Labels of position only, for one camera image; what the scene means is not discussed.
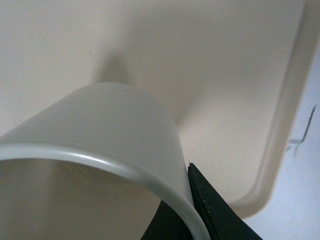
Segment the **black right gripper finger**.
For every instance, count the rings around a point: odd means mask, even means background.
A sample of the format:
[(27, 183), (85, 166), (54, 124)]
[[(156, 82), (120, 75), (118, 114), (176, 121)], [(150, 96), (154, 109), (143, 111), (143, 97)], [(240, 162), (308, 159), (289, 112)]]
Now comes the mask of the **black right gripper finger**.
[[(260, 240), (225, 202), (200, 170), (190, 163), (188, 180), (195, 210), (212, 240)], [(192, 234), (181, 217), (164, 201), (142, 236), (143, 240), (191, 240)]]

